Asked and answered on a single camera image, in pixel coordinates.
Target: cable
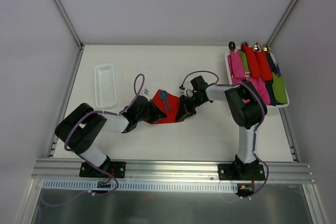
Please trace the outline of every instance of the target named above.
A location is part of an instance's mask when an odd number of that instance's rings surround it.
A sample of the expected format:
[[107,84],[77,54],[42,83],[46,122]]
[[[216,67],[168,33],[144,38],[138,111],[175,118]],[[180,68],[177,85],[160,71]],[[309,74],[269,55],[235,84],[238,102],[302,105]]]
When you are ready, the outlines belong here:
[[[136,86],[136,81],[137,81],[137,79],[138,79],[139,76],[142,77],[142,82],[141,82],[141,85],[140,85],[139,90],[136,92],[136,90],[135,90],[135,86]],[[95,110],[93,110],[93,111],[91,111],[91,112],[85,114],[85,115],[84,115],[84,116],[83,116],[83,117],[82,117],[82,118],[81,118],[81,119],[74,125],[74,127],[73,127],[73,128],[71,129],[71,131],[69,132],[69,134],[68,134],[68,136],[67,136],[67,138],[66,138],[66,140],[65,140],[65,142],[64,142],[64,149],[65,149],[67,152],[71,151],[71,149],[68,148],[68,144],[69,144],[69,141],[70,141],[70,139],[71,139],[73,133],[75,132],[75,130],[77,129],[77,127],[78,127],[78,126],[79,126],[79,125],[80,125],[80,124],[81,124],[87,117],[89,117],[90,115],[93,115],[93,114],[119,115],[119,114],[122,114],[122,113],[126,112],[126,111],[133,105],[133,103],[135,102],[135,100],[138,98],[138,96],[139,96],[139,94],[140,94],[140,92],[141,92],[141,90],[142,90],[142,88],[143,88],[144,83],[145,83],[145,75],[142,74],[142,73],[138,74],[138,75],[136,76],[136,78],[135,78],[135,80],[134,80],[134,84],[133,84],[134,92],[135,92],[135,97],[134,97],[134,99],[131,101],[131,103],[130,103],[126,108],[124,108],[122,111],[120,111],[120,112],[118,112],[118,113],[114,113],[114,112],[110,112],[110,111],[100,111],[100,110],[98,110],[98,111],[96,110],[96,111],[95,111]],[[106,193],[102,193],[102,194],[92,193],[93,196],[95,196],[95,195],[96,195],[96,196],[105,196],[105,195],[109,195],[109,194],[113,193],[115,190],[117,190],[117,189],[119,188],[119,182],[117,181],[117,179],[116,179],[112,174],[109,174],[109,173],[107,173],[107,172],[105,172],[105,171],[103,171],[103,170],[101,170],[101,169],[95,167],[94,164],[92,164],[92,163],[90,163],[89,161],[85,160],[85,158],[82,157],[81,155],[78,155],[78,156],[79,156],[82,160],[84,160],[88,165],[90,165],[92,168],[96,169],[96,170],[99,171],[100,173],[103,173],[103,174],[107,175],[109,179],[113,179],[113,180],[115,181],[115,183],[116,183],[116,186],[115,186],[114,189],[109,190],[109,191],[107,191]],[[43,204],[45,204],[45,205],[48,206],[48,207],[61,207],[61,206],[65,206],[65,205],[67,205],[67,204],[73,202],[76,198],[78,198],[80,195],[82,195],[82,194],[84,194],[84,193],[91,193],[91,191],[90,191],[90,190],[89,190],[89,191],[82,191],[82,192],[80,192],[79,194],[75,195],[72,199],[70,199],[69,201],[67,201],[67,202],[65,202],[65,203],[61,203],[61,204],[50,204],[50,203],[44,201],[44,199],[43,199],[43,192],[41,192],[40,200],[41,200],[41,202],[42,202]]]
[[194,74],[194,73],[211,73],[211,74],[213,74],[213,75],[217,78],[215,84],[217,85],[217,83],[219,82],[219,76],[218,76],[217,74],[215,74],[215,73],[213,73],[213,72],[211,72],[211,71],[208,71],[208,70],[199,70],[199,71],[194,71],[194,72],[189,73],[189,74],[184,78],[184,80],[182,81],[182,85],[180,86],[180,89],[183,89],[183,88],[184,88],[184,87],[183,87],[183,84],[185,83],[185,80],[186,80],[190,75],[192,75],[192,74]]
[[217,86],[224,86],[224,87],[234,87],[234,86],[237,86],[237,85],[241,85],[241,86],[244,86],[248,92],[253,96],[253,98],[257,101],[258,105],[260,106],[261,108],[261,120],[260,122],[257,124],[257,126],[255,126],[254,130],[253,130],[253,147],[252,147],[252,152],[253,152],[253,155],[255,156],[256,160],[258,160],[260,163],[262,163],[263,165],[265,165],[266,167],[266,170],[267,170],[267,175],[266,175],[266,178],[265,178],[265,181],[264,183],[258,188],[258,190],[256,190],[251,196],[248,196],[248,197],[245,197],[245,198],[249,198],[251,199],[252,196],[255,196],[267,183],[268,181],[268,177],[269,177],[269,167],[268,165],[266,164],[266,162],[262,161],[258,155],[256,154],[256,143],[257,143],[257,131],[259,129],[259,127],[261,126],[262,122],[264,121],[265,119],[265,111],[264,111],[264,107],[263,105],[261,104],[261,101],[259,100],[259,98],[257,97],[257,95],[252,91],[252,89],[246,85],[245,83],[241,82],[241,83],[238,83],[238,84],[217,84]]

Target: green cloth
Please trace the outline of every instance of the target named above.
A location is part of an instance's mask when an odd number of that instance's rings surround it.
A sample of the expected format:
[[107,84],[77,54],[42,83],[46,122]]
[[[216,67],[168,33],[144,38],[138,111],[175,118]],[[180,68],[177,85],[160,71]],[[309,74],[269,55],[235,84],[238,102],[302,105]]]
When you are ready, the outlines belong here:
[[239,51],[239,55],[240,55],[240,58],[242,60],[242,63],[243,63],[243,66],[244,66],[244,70],[245,71],[248,71],[248,63],[247,63],[247,59],[246,59],[246,54],[242,51]]
[[287,104],[287,96],[286,96],[286,88],[285,88],[285,80],[283,75],[278,77],[275,73],[273,75],[273,84],[272,89],[275,96],[275,100],[281,104]]

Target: perforated metal strip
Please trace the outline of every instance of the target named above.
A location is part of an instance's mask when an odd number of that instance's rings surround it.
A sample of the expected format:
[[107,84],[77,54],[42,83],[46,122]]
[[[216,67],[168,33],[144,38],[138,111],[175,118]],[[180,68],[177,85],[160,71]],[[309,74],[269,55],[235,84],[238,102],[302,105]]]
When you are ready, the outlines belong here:
[[[106,190],[97,188],[97,180],[46,179],[43,188],[67,190]],[[120,191],[184,191],[207,193],[236,193],[236,183],[174,183],[174,182],[131,182],[120,181]]]

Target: gray wall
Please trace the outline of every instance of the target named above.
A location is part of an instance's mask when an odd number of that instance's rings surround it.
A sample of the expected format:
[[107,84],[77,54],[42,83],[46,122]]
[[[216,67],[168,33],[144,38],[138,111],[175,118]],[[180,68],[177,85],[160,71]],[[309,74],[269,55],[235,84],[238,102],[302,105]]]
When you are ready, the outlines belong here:
[[52,0],[0,0],[0,216],[14,223],[77,53]]
[[290,0],[62,0],[83,42],[266,41]]
[[300,0],[272,47],[285,75],[299,152],[315,170],[330,223],[336,223],[335,31],[335,0]]

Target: black mounting base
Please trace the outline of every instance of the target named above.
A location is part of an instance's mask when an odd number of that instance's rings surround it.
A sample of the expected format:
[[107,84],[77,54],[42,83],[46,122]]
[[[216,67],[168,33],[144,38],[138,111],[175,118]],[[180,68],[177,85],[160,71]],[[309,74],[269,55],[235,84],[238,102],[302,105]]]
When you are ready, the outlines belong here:
[[250,170],[247,174],[240,176],[234,170],[234,164],[219,164],[218,165],[218,176],[219,180],[253,180],[253,175],[255,181],[264,181],[265,172],[263,165],[257,165],[254,169]]
[[[112,175],[115,178],[125,178],[126,162],[114,162],[111,161],[107,171],[112,171]],[[83,162],[80,166],[79,177],[81,178],[106,178],[107,175],[100,173],[96,169],[92,168],[86,162]]]

